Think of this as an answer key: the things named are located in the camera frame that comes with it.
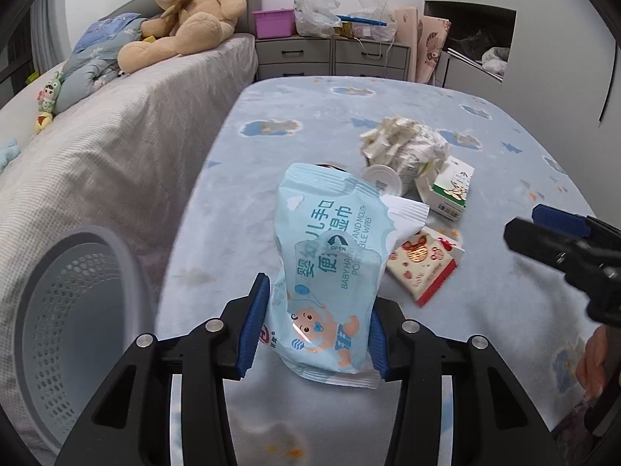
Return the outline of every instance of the human hand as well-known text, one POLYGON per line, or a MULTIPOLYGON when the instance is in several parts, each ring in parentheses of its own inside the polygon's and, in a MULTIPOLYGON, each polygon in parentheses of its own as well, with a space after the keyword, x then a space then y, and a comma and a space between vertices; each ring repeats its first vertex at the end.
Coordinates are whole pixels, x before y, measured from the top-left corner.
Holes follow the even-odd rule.
POLYGON ((601 325, 586 342, 585 355, 576 368, 576 378, 586 391, 586 399, 598 398, 604 390, 604 360, 608 354, 608 330, 601 325))

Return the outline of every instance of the light blue baby wipes package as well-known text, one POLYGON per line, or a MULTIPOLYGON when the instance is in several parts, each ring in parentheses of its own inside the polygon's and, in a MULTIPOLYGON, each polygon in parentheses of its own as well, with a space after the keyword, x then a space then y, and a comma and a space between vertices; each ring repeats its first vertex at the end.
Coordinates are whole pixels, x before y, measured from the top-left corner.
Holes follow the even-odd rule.
POLYGON ((371 311, 389 254, 425 224, 428 207, 381 196, 346 172, 295 163, 274 220, 281 268, 269 300, 269 343, 300 376, 375 387, 371 311))

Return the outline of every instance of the light blue tablecloth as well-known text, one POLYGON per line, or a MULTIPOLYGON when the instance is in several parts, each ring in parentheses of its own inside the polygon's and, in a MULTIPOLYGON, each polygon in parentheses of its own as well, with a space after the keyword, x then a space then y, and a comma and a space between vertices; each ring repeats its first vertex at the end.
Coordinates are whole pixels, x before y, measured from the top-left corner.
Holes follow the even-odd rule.
MULTIPOLYGON (((157 335, 183 335, 219 316, 228 300, 247 294, 257 272, 274 278, 280 264, 274 205, 284 171, 305 162, 360 172, 358 135, 394 115, 439 130, 453 144, 453 155, 474 167, 474 176, 457 223, 428 221, 463 242, 466 254, 454 274, 422 309, 389 275, 380 296, 397 301, 406 317, 439 336, 489 338, 553 427, 582 397, 573 370, 595 325, 585 316, 580 292, 553 270, 510 253, 502 233, 514 217, 530 217, 538 203, 592 212, 523 127, 496 106, 450 90, 350 77, 273 79, 247 88, 185 212, 157 335)), ((225 383, 225 389, 240 466, 383 464, 398 383, 370 390, 311 382, 260 344, 246 378, 225 383)), ((439 464, 448 464, 450 390, 443 410, 439 464)))

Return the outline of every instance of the purple plastic bin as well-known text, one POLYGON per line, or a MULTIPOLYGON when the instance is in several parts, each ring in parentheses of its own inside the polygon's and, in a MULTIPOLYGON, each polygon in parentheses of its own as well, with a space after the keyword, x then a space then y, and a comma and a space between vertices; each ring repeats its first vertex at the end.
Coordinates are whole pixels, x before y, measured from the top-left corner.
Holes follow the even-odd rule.
POLYGON ((290 37, 296 29, 293 9, 260 10, 252 14, 257 25, 257 38, 290 37))

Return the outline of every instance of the metal screw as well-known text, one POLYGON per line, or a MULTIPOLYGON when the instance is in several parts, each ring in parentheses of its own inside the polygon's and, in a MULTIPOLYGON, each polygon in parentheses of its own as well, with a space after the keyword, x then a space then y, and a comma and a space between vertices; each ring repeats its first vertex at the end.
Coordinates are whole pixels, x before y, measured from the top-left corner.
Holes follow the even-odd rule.
POLYGON ((220 319, 211 319, 205 323, 205 329, 215 333, 224 327, 224 322, 220 319))
POLYGON ((487 338, 483 336, 475 336, 472 338, 472 344, 475 348, 479 348, 480 350, 484 350, 489 345, 487 338))
POLYGON ((604 275, 606 275, 606 277, 608 278, 616 278, 619 273, 614 268, 607 266, 604 268, 604 275))
POLYGON ((418 333, 420 331, 420 324, 415 320, 406 320, 401 324, 401 327, 406 333, 418 333))
POLYGON ((153 343, 153 337, 151 335, 140 335, 136 338, 136 345, 140 348, 148 347, 153 343))

